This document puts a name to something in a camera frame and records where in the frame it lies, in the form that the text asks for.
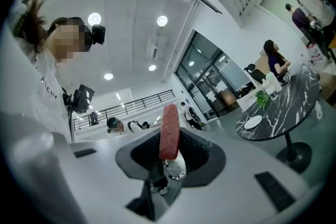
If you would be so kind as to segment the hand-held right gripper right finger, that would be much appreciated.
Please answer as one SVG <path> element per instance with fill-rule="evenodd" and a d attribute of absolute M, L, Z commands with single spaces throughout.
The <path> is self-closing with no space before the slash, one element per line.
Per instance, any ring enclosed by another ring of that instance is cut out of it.
<path fill-rule="evenodd" d="M 210 132 L 196 134 L 223 148 L 226 164 L 207 186 L 183 188 L 158 223 L 291 223 L 317 197 L 287 165 L 246 141 Z M 270 172 L 292 195 L 294 203 L 278 212 L 254 175 Z"/>

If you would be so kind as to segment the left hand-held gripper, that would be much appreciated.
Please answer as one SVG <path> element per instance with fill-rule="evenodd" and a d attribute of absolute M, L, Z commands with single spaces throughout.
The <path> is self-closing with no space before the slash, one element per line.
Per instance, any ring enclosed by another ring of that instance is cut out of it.
<path fill-rule="evenodd" d="M 95 90 L 83 84 L 81 84 L 79 88 L 75 90 L 73 95 L 68 94 L 64 88 L 62 88 L 62 90 L 64 105 L 69 113 L 86 113 L 91 105 Z"/>

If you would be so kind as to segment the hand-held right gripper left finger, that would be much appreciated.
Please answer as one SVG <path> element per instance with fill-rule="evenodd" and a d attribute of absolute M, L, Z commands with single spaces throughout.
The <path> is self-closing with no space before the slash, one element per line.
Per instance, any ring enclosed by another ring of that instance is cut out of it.
<path fill-rule="evenodd" d="M 159 129 L 72 144 L 75 191 L 89 223 L 154 223 L 149 178 L 157 160 Z"/>

